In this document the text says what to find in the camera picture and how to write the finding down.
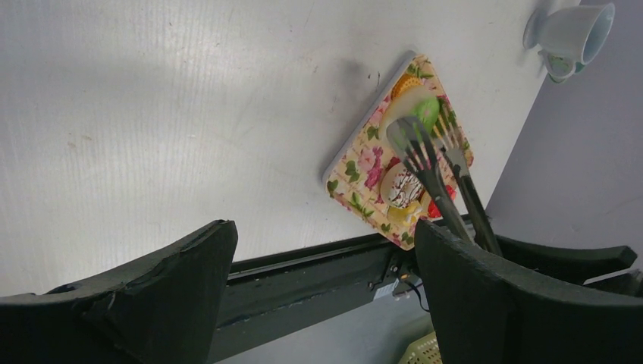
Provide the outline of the metal serving tongs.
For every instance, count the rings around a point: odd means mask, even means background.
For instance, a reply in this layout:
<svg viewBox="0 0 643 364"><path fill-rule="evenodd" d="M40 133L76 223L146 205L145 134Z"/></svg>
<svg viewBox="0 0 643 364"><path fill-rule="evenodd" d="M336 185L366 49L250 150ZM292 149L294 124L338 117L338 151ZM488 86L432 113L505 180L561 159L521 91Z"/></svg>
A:
<svg viewBox="0 0 643 364"><path fill-rule="evenodd" d="M502 256L485 208L475 188L469 167L455 130L446 132L448 144L431 137L415 116L398 118L387 128L387 139L404 166L422 183L429 195L443 208L443 220L448 229L461 240L477 244L482 249ZM449 201L446 185L439 168L438 156L446 162L463 196L475 233L470 234L454 202Z"/></svg>

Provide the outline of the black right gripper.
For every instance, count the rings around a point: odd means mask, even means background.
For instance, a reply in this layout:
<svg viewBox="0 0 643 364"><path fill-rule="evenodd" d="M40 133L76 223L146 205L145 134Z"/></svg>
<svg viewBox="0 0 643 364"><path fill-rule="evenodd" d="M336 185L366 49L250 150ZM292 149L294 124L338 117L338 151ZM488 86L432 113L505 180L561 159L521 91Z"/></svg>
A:
<svg viewBox="0 0 643 364"><path fill-rule="evenodd" d="M526 243L497 236L503 257L522 267L571 284L630 268L637 254L628 246L600 249L567 249ZM608 293L642 298L642 271L632 269L621 275L585 284Z"/></svg>

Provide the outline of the chocolate drizzle white donut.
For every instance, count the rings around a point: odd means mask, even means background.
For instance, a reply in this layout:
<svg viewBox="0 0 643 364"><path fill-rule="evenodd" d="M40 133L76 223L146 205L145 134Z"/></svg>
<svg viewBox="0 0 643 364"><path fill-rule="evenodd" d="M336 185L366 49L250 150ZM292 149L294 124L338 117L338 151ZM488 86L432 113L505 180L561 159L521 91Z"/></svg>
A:
<svg viewBox="0 0 643 364"><path fill-rule="evenodd" d="M402 163L393 166L382 178L380 197L390 207L407 208L424 191L422 183Z"/></svg>

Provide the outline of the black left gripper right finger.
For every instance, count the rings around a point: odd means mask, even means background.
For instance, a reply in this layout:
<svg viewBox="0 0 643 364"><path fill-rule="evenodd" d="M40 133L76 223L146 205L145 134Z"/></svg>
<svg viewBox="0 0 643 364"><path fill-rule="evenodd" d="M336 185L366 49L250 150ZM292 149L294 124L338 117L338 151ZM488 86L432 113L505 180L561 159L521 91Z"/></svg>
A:
<svg viewBox="0 0 643 364"><path fill-rule="evenodd" d="M642 298L571 284L430 221L415 251L445 363L640 363Z"/></svg>

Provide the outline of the red frosted donut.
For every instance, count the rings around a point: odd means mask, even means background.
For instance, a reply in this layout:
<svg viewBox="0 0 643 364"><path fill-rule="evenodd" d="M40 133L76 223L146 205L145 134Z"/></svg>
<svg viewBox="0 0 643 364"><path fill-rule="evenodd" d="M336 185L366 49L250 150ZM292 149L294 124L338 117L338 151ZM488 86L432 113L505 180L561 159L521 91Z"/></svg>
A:
<svg viewBox="0 0 643 364"><path fill-rule="evenodd" d="M446 192L449 196L449 201L453 202L456 198L456 189L451 185L446 185ZM424 193L422 197L422 205L426 211L426 217L429 220L436 220L443 217L441 204L436 202L435 198L431 197L428 192Z"/></svg>

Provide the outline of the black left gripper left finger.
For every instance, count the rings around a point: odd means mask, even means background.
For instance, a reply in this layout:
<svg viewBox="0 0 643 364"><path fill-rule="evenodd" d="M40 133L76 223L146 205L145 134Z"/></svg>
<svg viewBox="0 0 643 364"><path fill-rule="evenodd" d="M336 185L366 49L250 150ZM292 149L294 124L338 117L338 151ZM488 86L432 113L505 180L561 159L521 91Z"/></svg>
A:
<svg viewBox="0 0 643 364"><path fill-rule="evenodd" d="M3 363L204 363L237 247L233 221L44 294L1 299Z"/></svg>

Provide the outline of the round orange biscuit top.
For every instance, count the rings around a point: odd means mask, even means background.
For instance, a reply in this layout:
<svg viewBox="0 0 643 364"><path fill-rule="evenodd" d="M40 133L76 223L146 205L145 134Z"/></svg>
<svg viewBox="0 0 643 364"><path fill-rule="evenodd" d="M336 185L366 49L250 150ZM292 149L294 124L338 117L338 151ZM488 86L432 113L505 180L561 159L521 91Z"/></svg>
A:
<svg viewBox="0 0 643 364"><path fill-rule="evenodd" d="M419 77L412 76L410 74L404 74L400 79L395 83L394 87L391 90L391 100L394 100L405 93L409 88L415 86L423 86L423 80Z"/></svg>

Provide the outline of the yellow frosted donut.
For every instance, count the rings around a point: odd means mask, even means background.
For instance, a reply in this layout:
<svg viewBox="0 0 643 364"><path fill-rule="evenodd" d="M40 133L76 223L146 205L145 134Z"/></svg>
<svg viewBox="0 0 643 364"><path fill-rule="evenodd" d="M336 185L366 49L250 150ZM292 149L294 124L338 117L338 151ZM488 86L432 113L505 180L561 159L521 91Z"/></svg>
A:
<svg viewBox="0 0 643 364"><path fill-rule="evenodd" d="M424 212L423 205L419 201L413 201L403 209L390 207L387 211L387 218L391 224L412 227Z"/></svg>

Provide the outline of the light green frosted donut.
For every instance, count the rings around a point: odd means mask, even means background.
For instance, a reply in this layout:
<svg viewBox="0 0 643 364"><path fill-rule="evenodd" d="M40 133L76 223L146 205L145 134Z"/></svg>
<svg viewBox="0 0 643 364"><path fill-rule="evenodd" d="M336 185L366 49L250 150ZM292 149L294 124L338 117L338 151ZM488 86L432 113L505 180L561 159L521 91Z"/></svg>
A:
<svg viewBox="0 0 643 364"><path fill-rule="evenodd" d="M440 102L435 91L425 86L412 86L393 99L385 109L379 128L381 140L388 144L387 128L398 118L415 116L428 131L432 131L438 121Z"/></svg>

